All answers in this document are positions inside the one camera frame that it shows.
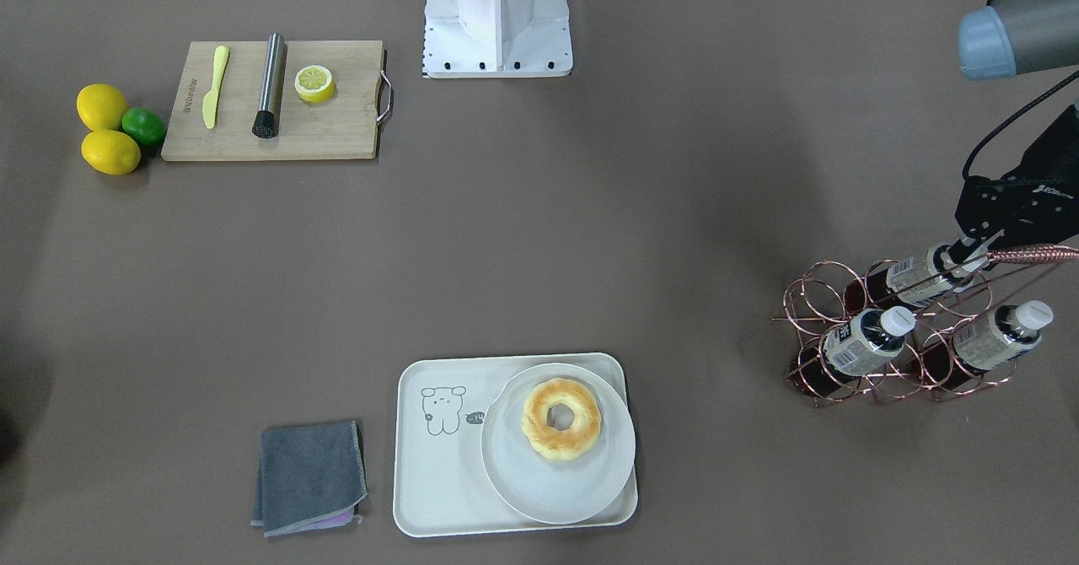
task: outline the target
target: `gray towel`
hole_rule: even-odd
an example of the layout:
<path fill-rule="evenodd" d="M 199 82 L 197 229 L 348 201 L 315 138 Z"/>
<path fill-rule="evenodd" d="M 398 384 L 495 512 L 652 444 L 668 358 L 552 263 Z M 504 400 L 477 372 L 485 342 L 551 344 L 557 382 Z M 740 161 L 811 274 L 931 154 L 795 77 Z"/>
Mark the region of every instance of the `gray towel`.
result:
<path fill-rule="evenodd" d="M 345 525 L 367 497 L 355 422 L 263 431 L 251 525 L 265 537 Z"/>

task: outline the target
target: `dark liquid bottle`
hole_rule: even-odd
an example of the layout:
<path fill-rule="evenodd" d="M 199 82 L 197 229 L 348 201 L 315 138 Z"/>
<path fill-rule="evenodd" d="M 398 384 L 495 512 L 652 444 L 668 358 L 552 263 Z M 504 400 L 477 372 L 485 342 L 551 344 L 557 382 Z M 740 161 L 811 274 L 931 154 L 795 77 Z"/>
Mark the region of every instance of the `dark liquid bottle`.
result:
<path fill-rule="evenodd" d="M 925 350 L 921 366 L 929 373 L 930 381 L 934 384 L 940 382 L 940 388 L 956 389 L 1002 362 L 1033 350 L 1041 342 L 1041 328 L 1051 323 L 1052 319 L 1052 308 L 1041 301 L 1027 301 L 1022 306 L 1000 306 L 952 334 L 948 343 L 955 353 L 958 369 L 953 369 L 952 357 L 944 343 L 937 343 Z"/>
<path fill-rule="evenodd" d="M 947 253 L 947 245 L 931 247 L 924 257 L 906 258 L 865 278 L 865 288 L 851 280 L 843 292 L 843 307 L 848 315 L 866 306 L 902 306 L 920 311 L 933 300 L 956 288 L 964 288 L 974 278 L 974 270 L 984 264 L 983 249 L 971 254 L 975 261 L 957 265 Z"/>
<path fill-rule="evenodd" d="M 914 315 L 905 307 L 869 307 L 833 327 L 819 353 L 817 346 L 802 350 L 791 362 L 791 381 L 810 397 L 832 396 L 897 357 L 913 328 Z"/>

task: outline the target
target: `tray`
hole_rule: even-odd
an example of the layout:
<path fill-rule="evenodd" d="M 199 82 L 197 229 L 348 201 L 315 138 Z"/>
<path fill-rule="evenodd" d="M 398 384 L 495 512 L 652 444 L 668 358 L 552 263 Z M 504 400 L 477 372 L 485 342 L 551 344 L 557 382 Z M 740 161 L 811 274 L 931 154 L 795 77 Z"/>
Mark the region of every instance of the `tray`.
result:
<path fill-rule="evenodd" d="M 590 370 L 626 400 L 622 366 L 599 353 L 442 358 L 412 362 L 401 373 L 394 461 L 394 521 L 401 532 L 425 538 L 604 527 L 632 516 L 638 499 L 636 470 L 610 506 L 569 525 L 547 525 L 523 516 L 498 497 L 488 480 L 480 454 L 483 412 L 510 377 L 543 362 Z"/>
<path fill-rule="evenodd" d="M 229 47 L 221 81 L 217 124 L 203 124 L 203 97 L 209 92 L 214 50 Z M 382 41 L 286 40 L 279 134 L 259 139 L 251 124 L 262 92 L 267 42 L 192 42 L 180 74 L 168 134 L 161 150 L 165 161 L 355 161 L 378 151 Z M 337 92 L 319 104 L 301 100 L 293 88 L 296 72 L 312 64 L 333 73 Z M 387 102 L 393 104 L 393 94 Z"/>

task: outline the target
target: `yellow plastic knife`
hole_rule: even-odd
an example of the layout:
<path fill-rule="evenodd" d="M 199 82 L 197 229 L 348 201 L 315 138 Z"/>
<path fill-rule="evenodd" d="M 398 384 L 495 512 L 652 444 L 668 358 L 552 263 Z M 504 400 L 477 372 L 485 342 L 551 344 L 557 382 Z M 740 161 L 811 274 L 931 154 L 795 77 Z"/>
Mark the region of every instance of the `yellow plastic knife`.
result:
<path fill-rule="evenodd" d="M 224 66 L 229 64 L 229 47 L 221 45 L 214 51 L 214 81 L 209 93 L 203 97 L 203 123 L 206 128 L 217 124 L 217 99 L 221 94 L 221 79 L 224 78 Z"/>

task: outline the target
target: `plate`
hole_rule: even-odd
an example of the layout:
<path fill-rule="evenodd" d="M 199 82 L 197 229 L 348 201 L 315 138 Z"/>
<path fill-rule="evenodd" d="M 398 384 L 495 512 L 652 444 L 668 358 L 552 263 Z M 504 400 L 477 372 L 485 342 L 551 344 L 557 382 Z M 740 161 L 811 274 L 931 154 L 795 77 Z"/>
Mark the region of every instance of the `plate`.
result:
<path fill-rule="evenodd" d="M 532 449 L 523 431 L 524 400 L 551 377 L 582 382 L 597 396 L 603 416 L 592 449 L 571 461 L 549 461 Z M 483 418 L 483 469 L 498 496 L 517 512 L 551 525 L 576 523 L 610 505 L 633 469 L 633 421 L 618 394 L 590 370 L 548 362 L 510 377 Z"/>

